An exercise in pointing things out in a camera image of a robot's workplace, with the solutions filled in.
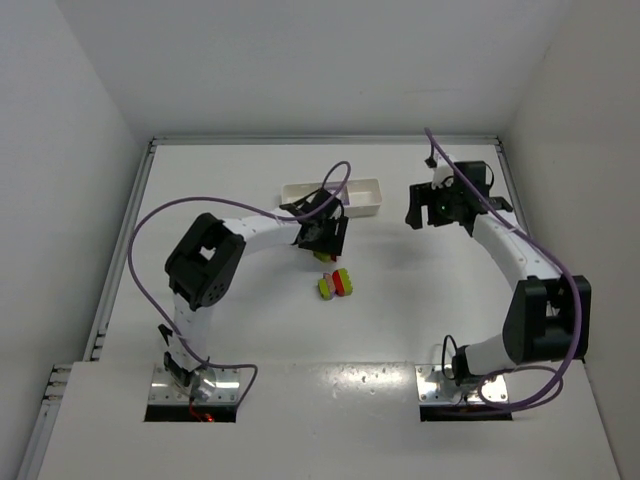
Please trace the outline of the red and green rounded lego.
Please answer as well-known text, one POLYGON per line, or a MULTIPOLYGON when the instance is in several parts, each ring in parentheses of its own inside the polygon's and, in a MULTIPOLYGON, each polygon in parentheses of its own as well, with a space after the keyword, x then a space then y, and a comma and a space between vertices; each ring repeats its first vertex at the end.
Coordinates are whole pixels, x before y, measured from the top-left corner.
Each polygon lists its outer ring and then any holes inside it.
POLYGON ((320 260, 323 263, 336 262, 338 260, 338 256, 335 254, 325 253, 325 252, 317 252, 313 253, 313 256, 320 260))

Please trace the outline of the green red purple lego stack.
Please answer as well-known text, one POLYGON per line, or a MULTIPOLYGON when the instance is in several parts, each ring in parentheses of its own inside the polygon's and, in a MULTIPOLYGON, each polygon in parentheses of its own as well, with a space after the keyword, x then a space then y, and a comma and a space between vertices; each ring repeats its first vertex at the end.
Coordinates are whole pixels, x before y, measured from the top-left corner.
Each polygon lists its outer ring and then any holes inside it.
POLYGON ((324 273, 317 281, 320 298, 328 301, 334 297, 345 297, 353 294, 354 287, 346 268, 339 268, 332 273, 324 273))

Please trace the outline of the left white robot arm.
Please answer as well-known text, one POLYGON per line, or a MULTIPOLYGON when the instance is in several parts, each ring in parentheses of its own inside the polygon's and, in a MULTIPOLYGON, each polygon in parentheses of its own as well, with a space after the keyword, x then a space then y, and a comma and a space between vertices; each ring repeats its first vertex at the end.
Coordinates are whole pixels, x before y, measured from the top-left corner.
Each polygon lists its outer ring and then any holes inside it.
POLYGON ((348 218, 342 201, 320 188, 264 214, 221 219, 199 215, 165 263, 174 313, 162 335, 164 366, 180 387, 190 388, 205 364, 214 306, 230 289, 242 258, 282 245, 337 257, 348 218))

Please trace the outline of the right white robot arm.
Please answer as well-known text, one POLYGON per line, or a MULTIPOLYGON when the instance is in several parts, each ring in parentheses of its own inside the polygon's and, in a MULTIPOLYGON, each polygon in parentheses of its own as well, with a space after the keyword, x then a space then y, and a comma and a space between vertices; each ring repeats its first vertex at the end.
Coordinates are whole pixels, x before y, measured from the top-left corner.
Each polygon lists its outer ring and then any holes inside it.
POLYGON ((588 350, 591 285, 583 276, 567 278, 522 238, 510 203, 490 193, 493 172, 482 161, 429 159, 432 181, 409 188, 405 222, 417 230, 457 223, 491 256, 513 291, 499 334, 458 346, 451 360, 453 379, 463 383, 499 370, 565 358, 588 350))

